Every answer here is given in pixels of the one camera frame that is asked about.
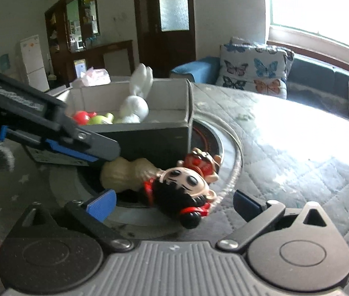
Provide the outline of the dark wooden cabinet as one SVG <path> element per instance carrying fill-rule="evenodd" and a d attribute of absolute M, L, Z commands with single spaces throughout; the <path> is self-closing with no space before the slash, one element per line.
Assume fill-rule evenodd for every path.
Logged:
<path fill-rule="evenodd" d="M 131 40 L 108 42 L 99 24 L 97 0 L 59 0 L 45 12 L 51 89 L 68 85 L 90 67 L 110 75 L 135 69 Z"/>

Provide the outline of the blue sofa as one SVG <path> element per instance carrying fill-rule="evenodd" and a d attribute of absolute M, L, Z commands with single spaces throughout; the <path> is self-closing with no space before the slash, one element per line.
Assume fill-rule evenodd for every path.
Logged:
<path fill-rule="evenodd" d="M 171 70 L 170 77 L 215 84 L 220 60 L 205 57 Z M 286 82 L 287 99 L 349 119 L 349 72 L 329 63 L 296 54 Z"/>

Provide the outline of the white refrigerator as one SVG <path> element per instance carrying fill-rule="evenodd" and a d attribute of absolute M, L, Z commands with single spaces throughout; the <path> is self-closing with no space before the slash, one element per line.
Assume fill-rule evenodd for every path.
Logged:
<path fill-rule="evenodd" d="M 23 81 L 41 92 L 49 90 L 39 36 L 34 35 L 19 42 L 20 67 Z"/>

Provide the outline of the black-haired red doll figure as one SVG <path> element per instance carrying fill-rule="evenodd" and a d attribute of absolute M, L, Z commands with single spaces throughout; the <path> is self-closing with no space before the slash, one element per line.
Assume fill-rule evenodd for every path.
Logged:
<path fill-rule="evenodd" d="M 144 195 L 150 206 L 187 229 L 197 228 L 217 199 L 200 174 L 184 167 L 164 170 L 145 181 Z"/>

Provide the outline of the cream woolly sheep toy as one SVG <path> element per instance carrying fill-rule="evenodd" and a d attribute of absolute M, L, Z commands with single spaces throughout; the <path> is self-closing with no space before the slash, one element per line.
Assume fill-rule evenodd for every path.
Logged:
<path fill-rule="evenodd" d="M 118 157 L 111 162 L 105 162 L 100 174 L 101 185 L 116 193 L 133 190 L 138 191 L 147 180 L 161 175 L 163 170 L 145 158 L 128 161 Z"/>

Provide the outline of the white cardboard storage box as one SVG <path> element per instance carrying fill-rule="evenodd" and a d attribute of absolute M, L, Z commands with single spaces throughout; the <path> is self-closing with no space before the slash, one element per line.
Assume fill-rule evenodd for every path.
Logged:
<path fill-rule="evenodd" d="M 65 113 L 77 111 L 111 113 L 119 118 L 120 106 L 130 95 L 129 82 L 112 82 L 101 86 L 66 88 L 54 96 L 66 103 Z M 84 126 L 88 131 L 115 139 L 121 155 L 129 160 L 145 157 L 153 160 L 148 147 L 157 145 L 169 158 L 181 159 L 191 147 L 193 125 L 193 91 L 187 79 L 156 79 L 146 98 L 149 112 L 140 123 L 96 124 Z"/>

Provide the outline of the white rabbit figurine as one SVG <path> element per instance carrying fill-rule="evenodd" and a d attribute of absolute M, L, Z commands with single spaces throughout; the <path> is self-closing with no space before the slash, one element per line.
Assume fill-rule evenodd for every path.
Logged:
<path fill-rule="evenodd" d="M 153 86 L 153 70 L 140 63 L 130 77 L 130 95 L 122 102 L 116 124 L 138 124 L 148 116 L 149 107 L 146 101 Z"/>

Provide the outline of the grey quilted star tablecloth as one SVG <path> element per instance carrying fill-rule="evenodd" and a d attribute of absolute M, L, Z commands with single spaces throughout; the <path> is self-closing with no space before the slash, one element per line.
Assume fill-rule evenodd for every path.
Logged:
<path fill-rule="evenodd" d="M 308 201 L 322 205 L 349 244 L 349 120 L 303 104 L 250 92 L 194 85 L 195 118 L 231 126 L 242 143 L 243 170 L 231 178 L 234 147 L 224 146 L 224 164 L 215 185 L 219 200 L 195 230 L 172 225 L 137 226 L 111 222 L 126 237 L 217 241 L 244 224 L 232 197 L 242 190 L 290 208 Z M 49 208 L 64 203 L 63 189 L 78 197 L 73 168 L 37 164 L 25 149 L 7 142 L 15 170 L 0 172 L 0 244 L 16 219 L 34 201 Z M 3 292 L 0 281 L 0 294 Z M 349 282 L 345 287 L 349 295 Z"/>

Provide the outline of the red round pig toy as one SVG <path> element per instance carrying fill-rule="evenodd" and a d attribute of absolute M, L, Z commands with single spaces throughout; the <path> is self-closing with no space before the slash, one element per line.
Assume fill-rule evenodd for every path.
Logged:
<path fill-rule="evenodd" d="M 80 126 L 85 126 L 89 124 L 89 121 L 97 116 L 97 113 L 95 111 L 88 112 L 88 111 L 77 111 L 73 116 L 73 120 Z"/>

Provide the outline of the butterfly print pillow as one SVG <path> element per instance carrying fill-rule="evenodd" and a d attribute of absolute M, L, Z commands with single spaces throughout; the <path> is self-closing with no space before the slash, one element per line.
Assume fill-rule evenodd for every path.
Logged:
<path fill-rule="evenodd" d="M 230 41 L 220 47 L 216 84 L 286 99 L 294 58 L 295 53 L 285 47 Z"/>

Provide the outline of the red cowboy hat figure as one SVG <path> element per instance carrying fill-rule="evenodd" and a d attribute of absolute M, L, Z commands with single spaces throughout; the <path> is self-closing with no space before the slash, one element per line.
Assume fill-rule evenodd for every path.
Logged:
<path fill-rule="evenodd" d="M 211 156 L 210 153 L 194 147 L 183 160 L 179 160 L 178 167 L 194 170 L 202 176 L 208 184 L 215 183 L 219 180 L 219 168 L 222 157 L 220 155 Z"/>

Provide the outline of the dark wooden door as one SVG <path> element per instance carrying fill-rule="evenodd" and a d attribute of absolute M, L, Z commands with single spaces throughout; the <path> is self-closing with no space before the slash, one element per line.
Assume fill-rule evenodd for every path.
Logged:
<path fill-rule="evenodd" d="M 196 60 L 193 0 L 134 0 L 139 62 L 153 76 Z"/>

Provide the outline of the pink tissue pack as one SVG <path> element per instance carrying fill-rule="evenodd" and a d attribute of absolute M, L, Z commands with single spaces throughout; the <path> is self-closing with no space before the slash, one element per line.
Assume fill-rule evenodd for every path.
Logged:
<path fill-rule="evenodd" d="M 90 68 L 86 72 L 81 72 L 79 77 L 71 82 L 72 88 L 84 88 L 102 86 L 111 83 L 111 78 L 106 69 Z"/>

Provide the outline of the green alien toy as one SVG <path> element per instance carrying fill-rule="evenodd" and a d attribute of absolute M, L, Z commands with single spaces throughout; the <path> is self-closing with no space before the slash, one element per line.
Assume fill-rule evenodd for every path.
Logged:
<path fill-rule="evenodd" d="M 114 115 L 112 113 L 107 113 L 105 115 L 99 115 L 96 112 L 89 114 L 90 119 L 88 120 L 88 125 L 101 125 L 101 124 L 113 124 Z"/>

